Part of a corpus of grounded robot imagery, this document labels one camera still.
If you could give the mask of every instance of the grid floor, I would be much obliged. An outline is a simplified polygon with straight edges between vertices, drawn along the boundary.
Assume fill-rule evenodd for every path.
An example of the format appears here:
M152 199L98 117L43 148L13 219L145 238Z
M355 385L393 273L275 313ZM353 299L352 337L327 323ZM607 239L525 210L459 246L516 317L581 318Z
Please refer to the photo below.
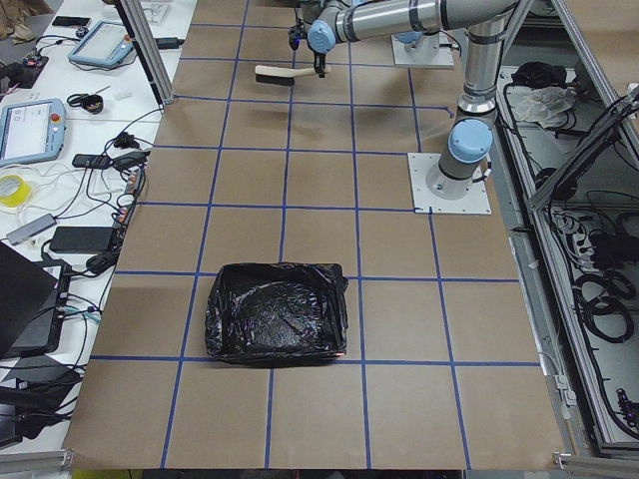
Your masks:
M541 469L561 450L506 231L412 211L406 152L439 152L462 75L341 45L291 89L288 9L199 3L66 447L87 468ZM348 355L207 358L226 263L339 262Z

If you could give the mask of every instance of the screen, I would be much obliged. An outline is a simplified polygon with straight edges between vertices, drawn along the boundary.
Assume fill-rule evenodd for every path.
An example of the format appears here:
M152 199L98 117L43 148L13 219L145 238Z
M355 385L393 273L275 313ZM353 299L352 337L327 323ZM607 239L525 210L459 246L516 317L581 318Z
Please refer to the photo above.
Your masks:
M113 51L122 43L126 34L127 30L122 25L103 23L98 31L82 44L76 55L96 60L108 60L113 55Z
M42 154L47 148L51 104L12 108L5 127L5 160Z
M0 242L0 357L42 310L56 278Z

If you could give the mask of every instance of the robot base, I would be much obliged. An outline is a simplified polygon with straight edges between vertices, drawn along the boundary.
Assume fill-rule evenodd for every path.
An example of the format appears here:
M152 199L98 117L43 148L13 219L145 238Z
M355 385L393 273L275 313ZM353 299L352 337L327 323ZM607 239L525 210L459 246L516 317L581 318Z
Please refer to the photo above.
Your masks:
M443 33L425 37L417 43L416 48L406 48L395 37L391 36L392 53L396 67L430 68L433 70L451 70L455 67L450 48L440 47L440 44L450 43Z
M426 185L428 171L439 161L440 154L409 153L410 184L412 203L416 213L490 215L490 202L484 183L473 183L468 194L460 200L446 200L434 194ZM477 168L474 178L481 177Z

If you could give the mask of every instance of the brush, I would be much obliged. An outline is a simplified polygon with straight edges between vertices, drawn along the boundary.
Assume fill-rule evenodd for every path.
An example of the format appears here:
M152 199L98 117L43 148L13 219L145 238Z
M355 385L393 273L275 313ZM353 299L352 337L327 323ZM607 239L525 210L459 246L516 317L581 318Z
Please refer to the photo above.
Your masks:
M325 73L330 73L330 67L323 69ZM296 83L297 77L308 77L317 75L315 68L281 68L258 65L256 67L256 81L258 83L268 83L271 85L283 85L292 87Z

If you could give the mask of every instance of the black plastic bag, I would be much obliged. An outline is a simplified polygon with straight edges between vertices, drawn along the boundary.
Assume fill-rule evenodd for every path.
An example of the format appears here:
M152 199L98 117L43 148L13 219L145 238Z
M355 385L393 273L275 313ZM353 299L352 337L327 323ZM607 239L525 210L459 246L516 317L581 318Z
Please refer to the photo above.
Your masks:
M566 69L559 65L542 62L524 63L511 75L515 85L524 85L533 90L546 87L566 88Z
M342 356L347 284L339 264L223 266L209 295L207 352L224 362L262 366Z

